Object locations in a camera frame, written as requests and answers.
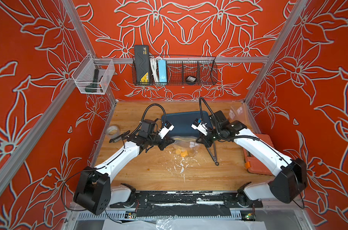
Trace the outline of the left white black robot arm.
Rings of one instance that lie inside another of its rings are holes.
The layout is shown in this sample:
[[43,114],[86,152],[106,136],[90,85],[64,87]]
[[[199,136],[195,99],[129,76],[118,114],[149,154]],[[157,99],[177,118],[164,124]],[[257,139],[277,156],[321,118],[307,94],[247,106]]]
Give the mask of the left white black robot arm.
[[174,143],[168,133],[174,129],[174,125],[167,122],[166,113],[161,119],[162,124],[157,121],[146,119],[149,109],[163,106],[150,104],[144,111],[141,121],[133,132],[125,132],[119,135],[123,146],[112,156],[98,166],[86,167],[79,173],[79,181],[74,193],[73,201],[94,215],[102,214],[108,207],[121,203],[131,207],[136,203],[136,189],[128,184],[122,183],[112,186],[114,178],[134,158],[142,152],[148,152],[157,146],[164,150]]

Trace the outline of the clear zip bag white labels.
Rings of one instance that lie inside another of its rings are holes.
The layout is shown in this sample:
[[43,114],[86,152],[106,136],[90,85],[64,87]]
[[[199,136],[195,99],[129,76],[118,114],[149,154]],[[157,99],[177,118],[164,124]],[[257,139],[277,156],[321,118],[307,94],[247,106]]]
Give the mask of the clear zip bag white labels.
[[172,137],[174,143],[172,144],[174,153],[180,155],[182,158],[194,157],[199,149],[199,144],[196,143],[195,137]]

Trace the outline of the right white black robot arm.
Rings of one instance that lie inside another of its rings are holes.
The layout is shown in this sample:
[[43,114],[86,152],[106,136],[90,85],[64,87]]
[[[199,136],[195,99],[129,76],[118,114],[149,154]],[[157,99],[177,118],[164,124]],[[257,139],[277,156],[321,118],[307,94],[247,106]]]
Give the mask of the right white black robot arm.
[[202,117],[192,123],[191,127],[200,132],[197,143],[209,148],[215,141],[234,142],[256,157],[274,176],[269,182],[248,182],[242,185],[236,195],[239,206],[247,208],[259,199],[277,199],[289,204],[302,196],[302,191],[308,186],[307,164],[304,160],[292,159],[279,152],[257,137],[241,121],[230,122],[222,111],[210,113],[209,125]]

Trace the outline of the clear bag yellow dog print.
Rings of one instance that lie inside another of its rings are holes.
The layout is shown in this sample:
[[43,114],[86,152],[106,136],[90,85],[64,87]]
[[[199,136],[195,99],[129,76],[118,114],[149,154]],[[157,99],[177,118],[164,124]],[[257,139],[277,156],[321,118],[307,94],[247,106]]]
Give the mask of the clear bag yellow dog print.
[[236,107],[234,107],[234,114],[235,114],[235,117],[234,117],[235,120],[239,120],[240,122],[244,124],[246,123],[246,120],[247,120],[246,109],[243,104],[239,104]]

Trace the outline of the metal kitchen tongs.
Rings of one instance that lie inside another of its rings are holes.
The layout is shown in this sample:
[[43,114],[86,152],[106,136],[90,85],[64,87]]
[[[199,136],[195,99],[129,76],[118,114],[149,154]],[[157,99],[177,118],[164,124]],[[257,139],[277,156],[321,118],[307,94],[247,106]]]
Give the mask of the metal kitchen tongs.
[[217,158],[217,151],[216,151],[216,144],[213,142],[213,143],[210,143],[208,142],[207,144],[205,144],[206,146],[206,149],[209,153],[209,155],[211,156],[212,160],[214,161],[215,165],[216,166],[219,166],[219,162],[218,162],[218,158]]

